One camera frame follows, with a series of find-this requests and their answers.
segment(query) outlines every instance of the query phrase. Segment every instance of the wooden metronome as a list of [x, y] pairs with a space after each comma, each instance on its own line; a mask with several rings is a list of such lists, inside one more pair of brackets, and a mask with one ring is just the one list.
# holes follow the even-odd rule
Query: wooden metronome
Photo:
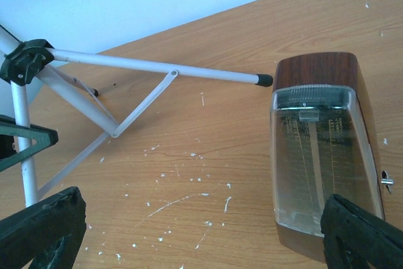
[[357, 58], [325, 52], [280, 61], [270, 120], [280, 243], [325, 262], [321, 215], [332, 193], [384, 218], [375, 123]]

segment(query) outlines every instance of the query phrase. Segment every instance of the white paint splatter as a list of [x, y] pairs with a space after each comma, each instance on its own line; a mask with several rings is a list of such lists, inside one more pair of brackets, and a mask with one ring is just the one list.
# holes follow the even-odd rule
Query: white paint splatter
[[139, 223], [137, 223], [137, 224], [134, 226], [134, 228], [138, 227], [141, 223], [143, 223], [145, 220], [147, 220], [147, 219], [149, 219], [150, 217], [152, 217], [154, 214], [157, 214], [158, 212], [164, 210], [166, 207], [169, 207], [169, 206], [171, 206], [171, 205], [173, 205], [173, 204], [179, 203], [180, 201], [186, 200], [186, 199], [188, 199], [188, 198], [197, 197], [197, 196], [199, 196], [199, 195], [204, 195], [204, 196], [205, 196], [205, 194], [199, 193], [199, 194], [196, 194], [196, 195], [188, 195], [188, 196], [186, 196], [186, 197], [184, 197], [184, 198], [180, 198], [180, 199], [175, 200], [175, 201], [173, 201], [173, 202], [169, 202], [169, 203], [166, 204], [165, 206], [162, 206], [161, 208], [157, 209], [156, 211], [154, 211], [153, 213], [149, 214], [147, 217], [145, 217], [144, 219], [142, 219]]
[[228, 203], [229, 203], [229, 201], [230, 201], [231, 198], [232, 198], [232, 197], [228, 197], [227, 200], [225, 201], [224, 213], [227, 212]]
[[205, 221], [205, 225], [207, 225], [208, 228], [206, 229], [206, 232], [204, 232], [203, 237], [201, 238], [201, 240], [199, 241], [199, 243], [196, 245], [195, 249], [199, 249], [200, 244], [202, 243], [202, 241], [203, 241], [204, 238], [206, 237], [206, 234], [207, 234], [208, 230], [210, 230], [210, 227], [213, 225], [213, 223], [210, 222], [209, 220], [206, 220], [206, 221]]

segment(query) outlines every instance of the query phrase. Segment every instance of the wood grain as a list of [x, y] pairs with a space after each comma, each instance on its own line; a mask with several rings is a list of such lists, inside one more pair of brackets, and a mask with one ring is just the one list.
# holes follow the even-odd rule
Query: wood grain
[[[383, 193], [385, 215], [403, 229], [402, 48], [403, 0], [260, 0], [104, 54], [272, 75], [284, 58], [355, 54], [381, 166], [395, 180], [392, 194]], [[62, 70], [99, 89], [118, 121], [164, 77], [86, 64]], [[87, 203], [92, 228], [76, 268], [325, 268], [278, 241], [270, 101], [270, 88], [177, 78], [121, 137], [107, 140], [52, 191], [78, 186]], [[101, 133], [47, 88], [31, 115], [60, 135], [35, 158], [40, 185]], [[18, 167], [1, 173], [0, 197], [1, 217], [24, 207]]]

